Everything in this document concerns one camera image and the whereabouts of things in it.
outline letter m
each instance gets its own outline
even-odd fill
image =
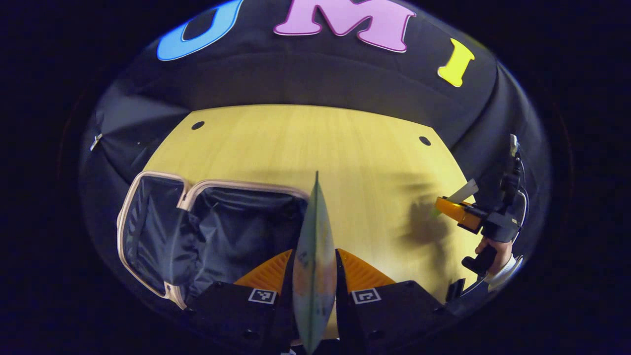
[[[366,0],[355,4],[351,0],[293,0],[285,22],[274,27],[274,33],[287,36],[315,35],[322,25],[315,22],[316,8],[338,36],[351,32],[370,18],[367,29],[357,37],[372,45],[394,52],[405,52],[403,42],[408,20],[416,14],[388,0]]]

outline hand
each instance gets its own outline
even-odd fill
[[[486,237],[482,237],[482,240],[478,244],[478,247],[475,248],[475,253],[480,254],[487,245],[490,245],[495,248],[495,250],[497,250],[493,265],[488,268],[489,274],[496,275],[498,272],[500,272],[504,265],[509,262],[510,256],[512,255],[512,243],[501,243],[492,239],[488,239]]]

